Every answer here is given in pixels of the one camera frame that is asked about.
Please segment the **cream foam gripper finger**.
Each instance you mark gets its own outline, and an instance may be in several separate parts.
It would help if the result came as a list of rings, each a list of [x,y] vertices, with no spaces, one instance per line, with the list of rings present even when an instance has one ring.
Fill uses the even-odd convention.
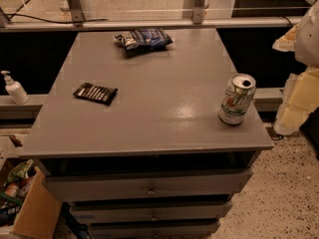
[[[297,29],[298,25],[294,25],[289,31],[273,43],[272,48],[280,52],[294,52]]]
[[[286,81],[274,130],[281,135],[296,132],[319,108],[319,69],[308,67],[300,75],[291,74]]]

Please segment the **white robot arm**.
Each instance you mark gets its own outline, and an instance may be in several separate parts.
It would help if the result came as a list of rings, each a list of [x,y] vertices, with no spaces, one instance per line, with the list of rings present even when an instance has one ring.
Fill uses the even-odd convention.
[[[272,48],[293,52],[296,61],[307,66],[287,79],[273,126],[276,133],[291,135],[319,108],[319,0]]]

